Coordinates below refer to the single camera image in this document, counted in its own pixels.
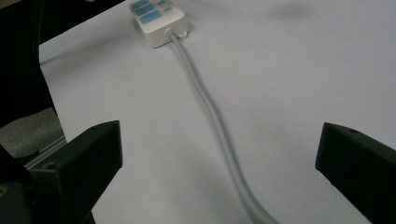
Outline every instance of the white table surface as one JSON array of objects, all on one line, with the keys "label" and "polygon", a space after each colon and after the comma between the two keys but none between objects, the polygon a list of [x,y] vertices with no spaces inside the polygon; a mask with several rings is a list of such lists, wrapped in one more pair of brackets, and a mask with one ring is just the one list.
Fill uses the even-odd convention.
[{"label": "white table surface", "polygon": [[[315,159],[324,122],[396,148],[396,1],[174,2],[261,204],[281,223],[369,223]],[[96,222],[251,223],[175,46],[151,49],[130,3],[40,48],[68,141],[120,121],[124,165]]]}]

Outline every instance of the white cable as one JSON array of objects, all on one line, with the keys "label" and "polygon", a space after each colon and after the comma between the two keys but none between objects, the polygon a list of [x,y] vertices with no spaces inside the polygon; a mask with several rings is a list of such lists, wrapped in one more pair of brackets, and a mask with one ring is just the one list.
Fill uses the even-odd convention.
[{"label": "white cable", "polygon": [[205,86],[202,84],[201,79],[198,77],[186,51],[179,43],[177,35],[171,29],[166,30],[165,33],[172,40],[172,42],[175,43],[181,59],[192,78],[194,86],[198,90],[198,94],[204,101],[206,109],[209,111],[210,117],[216,126],[216,131],[218,133],[228,167],[233,177],[233,182],[249,217],[255,224],[277,224],[278,222],[273,217],[271,217],[271,215],[262,207],[262,205],[251,192],[248,183],[239,167],[238,160],[233,150],[233,145],[224,126],[220,112],[217,109],[214,101],[211,99],[209,93],[205,89]]}]

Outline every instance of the table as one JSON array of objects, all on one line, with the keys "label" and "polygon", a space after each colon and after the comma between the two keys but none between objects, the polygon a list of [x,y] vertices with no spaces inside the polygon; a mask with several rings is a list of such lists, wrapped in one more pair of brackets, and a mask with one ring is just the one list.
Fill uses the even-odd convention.
[{"label": "table", "polygon": [[[68,141],[120,121],[124,165],[96,222],[251,223],[175,46],[152,49],[131,3],[40,47]],[[324,122],[396,148],[396,2],[174,3],[191,22],[182,44],[261,204],[281,223],[369,223],[315,159]]]}]

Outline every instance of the gray cable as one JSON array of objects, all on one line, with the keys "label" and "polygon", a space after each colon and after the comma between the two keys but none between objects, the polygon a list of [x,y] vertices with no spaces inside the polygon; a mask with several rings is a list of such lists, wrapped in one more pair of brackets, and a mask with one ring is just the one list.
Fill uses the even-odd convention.
[{"label": "gray cable", "polygon": [[223,148],[223,152],[225,158],[227,160],[228,167],[230,169],[231,175],[233,177],[233,182],[236,186],[238,195],[242,204],[245,207],[249,217],[255,224],[276,224],[278,223],[259,203],[259,201],[254,197],[253,193],[251,192],[247,181],[242,174],[242,171],[239,167],[238,160],[236,158],[235,152],[233,150],[233,145],[231,143],[231,139],[227,133],[227,130],[224,126],[224,122],[221,118],[220,112],[216,107],[216,104],[211,99],[209,93],[205,89],[201,79],[198,77],[195,69],[192,66],[192,63],[183,49],[181,44],[177,39],[177,35],[171,30],[166,30],[166,35],[175,43],[177,50],[181,56],[181,59],[184,63],[184,66],[188,70],[194,86],[196,90],[198,90],[198,94],[200,95],[201,99],[204,101],[206,109],[210,113],[210,117],[216,126],[216,131],[219,136],[219,140],[221,142],[221,146]]}]

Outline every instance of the power strip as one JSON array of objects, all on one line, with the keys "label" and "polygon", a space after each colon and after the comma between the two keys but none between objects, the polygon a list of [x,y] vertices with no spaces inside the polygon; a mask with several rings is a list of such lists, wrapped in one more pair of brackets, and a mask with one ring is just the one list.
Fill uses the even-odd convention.
[{"label": "power strip", "polygon": [[186,14],[170,0],[139,0],[130,9],[154,49],[171,41],[166,30],[172,29],[180,38],[186,38],[190,31]]}]

